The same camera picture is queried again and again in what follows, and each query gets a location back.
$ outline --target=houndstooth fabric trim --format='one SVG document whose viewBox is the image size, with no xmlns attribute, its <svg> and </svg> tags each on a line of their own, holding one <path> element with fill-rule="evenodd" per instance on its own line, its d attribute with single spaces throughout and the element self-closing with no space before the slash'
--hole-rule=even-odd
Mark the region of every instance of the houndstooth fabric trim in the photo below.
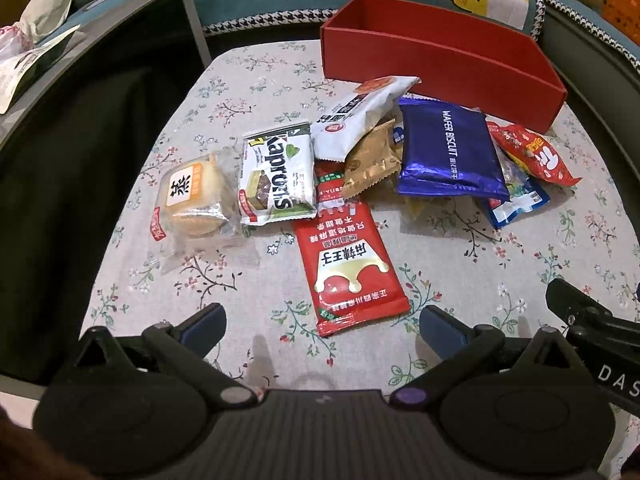
<svg viewBox="0 0 640 480">
<path fill-rule="evenodd" d="M 205 37 L 217 36 L 226 32 L 249 30 L 251 28 L 271 27 L 272 25 L 290 25 L 291 23 L 324 23 L 337 12 L 336 9 L 303 9 L 269 12 L 238 20 L 214 23 L 202 27 Z"/>
<path fill-rule="evenodd" d="M 569 16 L 574 22 L 578 23 L 581 27 L 586 29 L 592 36 L 595 36 L 600 41 L 603 41 L 611 48 L 617 50 L 620 54 L 622 54 L 626 59 L 631 63 L 631 65 L 638 71 L 640 74 L 640 60 L 634 56 L 631 52 L 629 52 L 624 46 L 619 44 L 616 40 L 614 40 L 609 34 L 607 34 L 604 30 L 602 30 L 597 25 L 594 25 L 585 17 L 583 17 L 579 12 L 576 12 L 571 7 L 567 7 L 565 4 L 559 2 L 558 0 L 544 0 L 547 5 L 552 6 L 553 8 L 559 10 L 560 12 Z"/>
<path fill-rule="evenodd" d="M 542 25 L 545 23 L 545 11 L 546 6 L 544 1 L 535 0 L 536 1 L 536 15 L 533 18 L 533 28 L 531 29 L 531 37 L 537 41 L 540 35 L 540 31 L 542 30 Z"/>
</svg>

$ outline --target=floral tablecloth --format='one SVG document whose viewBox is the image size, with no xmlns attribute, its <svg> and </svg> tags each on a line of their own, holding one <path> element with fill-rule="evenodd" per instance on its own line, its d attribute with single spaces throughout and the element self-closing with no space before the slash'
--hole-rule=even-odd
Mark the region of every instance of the floral tablecloth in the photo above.
<svg viewBox="0 0 640 480">
<path fill-rule="evenodd" d="M 162 274 L 149 253 L 149 221 L 162 174 L 173 165 L 273 123 L 316 119 L 351 83 L 322 77 L 318 41 L 231 50 L 215 59 L 176 110 L 149 155 L 113 232 L 84 329 L 107 325 L 135 335 L 158 321 L 177 324 L 211 301 L 228 315 L 211 365 L 258 388 L 380 388 L 389 393 L 437 359 L 418 335 L 420 310 L 435 303 L 466 324 L 507 335 L 560 326 L 545 305 L 546 284 L 564 277 L 610 308 L 640 319 L 635 294 L 640 247 L 596 148 L 568 106 L 546 138 L 575 176 L 549 187 L 552 203 L 496 232 L 468 197 L 427 206 L 416 222 L 388 188 L 367 200 L 411 311 L 320 338 L 298 244 L 288 222 L 250 228 L 259 267 L 231 252 L 200 256 Z M 615 474 L 640 440 L 638 420 L 618 411 L 618 432 L 601 471 Z M 504 443 L 509 452 L 509 443 Z"/>
</svg>

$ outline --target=red and white package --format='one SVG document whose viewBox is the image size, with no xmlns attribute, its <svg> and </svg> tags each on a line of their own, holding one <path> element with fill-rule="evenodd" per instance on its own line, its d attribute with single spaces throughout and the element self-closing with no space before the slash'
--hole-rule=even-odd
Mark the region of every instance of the red and white package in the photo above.
<svg viewBox="0 0 640 480">
<path fill-rule="evenodd" d="M 409 310 L 365 203 L 348 203 L 314 219 L 297 220 L 293 227 L 319 335 Z"/>
<path fill-rule="evenodd" d="M 316 195 L 318 212 L 324 209 L 344 206 L 342 184 L 344 184 L 344 162 L 316 160 Z"/>
<path fill-rule="evenodd" d="M 524 126 L 498 126 L 491 121 L 487 121 L 486 126 L 498 146 L 526 173 L 561 186 L 574 186 L 582 180 L 569 173 L 551 144 Z"/>
</svg>

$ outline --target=red storage box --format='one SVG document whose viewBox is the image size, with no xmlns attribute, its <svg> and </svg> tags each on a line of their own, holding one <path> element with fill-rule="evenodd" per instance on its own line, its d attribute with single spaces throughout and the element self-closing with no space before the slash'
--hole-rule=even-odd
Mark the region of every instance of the red storage box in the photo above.
<svg viewBox="0 0 640 480">
<path fill-rule="evenodd" d="M 566 89 L 530 36 L 404 0 L 351 0 L 320 31 L 324 76 L 416 75 L 412 92 L 545 133 Z"/>
</svg>

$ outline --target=small blue package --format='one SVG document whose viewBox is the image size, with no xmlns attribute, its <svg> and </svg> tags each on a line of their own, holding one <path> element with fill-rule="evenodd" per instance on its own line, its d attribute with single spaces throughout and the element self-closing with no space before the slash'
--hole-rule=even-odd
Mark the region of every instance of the small blue package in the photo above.
<svg viewBox="0 0 640 480">
<path fill-rule="evenodd" d="M 545 205 L 549 202 L 549 195 L 534 177 L 525 174 L 497 146 L 496 151 L 509 189 L 509 201 L 490 198 L 484 202 L 489 221 L 496 229 L 500 229 L 513 222 L 521 213 L 530 213 Z"/>
<path fill-rule="evenodd" d="M 399 194 L 509 199 L 482 113 L 427 99 L 402 97 L 398 104 L 404 122 Z"/>
</svg>

